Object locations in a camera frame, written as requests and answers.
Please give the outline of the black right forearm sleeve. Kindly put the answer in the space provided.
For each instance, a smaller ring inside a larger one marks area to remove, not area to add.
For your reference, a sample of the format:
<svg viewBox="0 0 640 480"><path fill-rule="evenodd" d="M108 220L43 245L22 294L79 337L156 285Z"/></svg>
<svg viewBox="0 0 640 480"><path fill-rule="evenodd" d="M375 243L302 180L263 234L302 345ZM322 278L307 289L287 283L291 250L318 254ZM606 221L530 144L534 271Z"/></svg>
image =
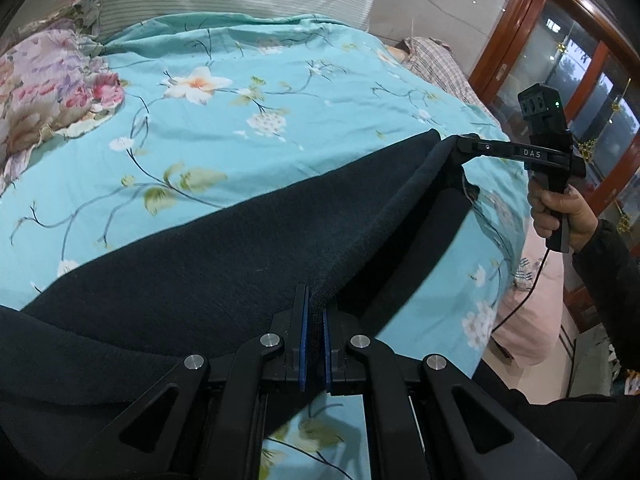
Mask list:
<svg viewBox="0 0 640 480"><path fill-rule="evenodd" d="M573 266L596 305L620 364L639 370L639 268L620 233L600 220Z"/></svg>

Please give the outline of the person's right hand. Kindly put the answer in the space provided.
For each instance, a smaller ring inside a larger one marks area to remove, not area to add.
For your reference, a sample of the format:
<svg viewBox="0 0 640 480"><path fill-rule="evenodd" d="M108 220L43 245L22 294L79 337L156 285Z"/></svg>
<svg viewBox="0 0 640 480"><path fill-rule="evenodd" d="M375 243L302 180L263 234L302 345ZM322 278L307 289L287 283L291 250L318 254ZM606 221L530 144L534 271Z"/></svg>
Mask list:
<svg viewBox="0 0 640 480"><path fill-rule="evenodd" d="M561 229L561 221L555 214L562 214L568 225L568 247L580 252L597 231L599 220L574 186L567 185L563 193L545 190L540 182L531 177L527 200L536 233L550 238Z"/></svg>

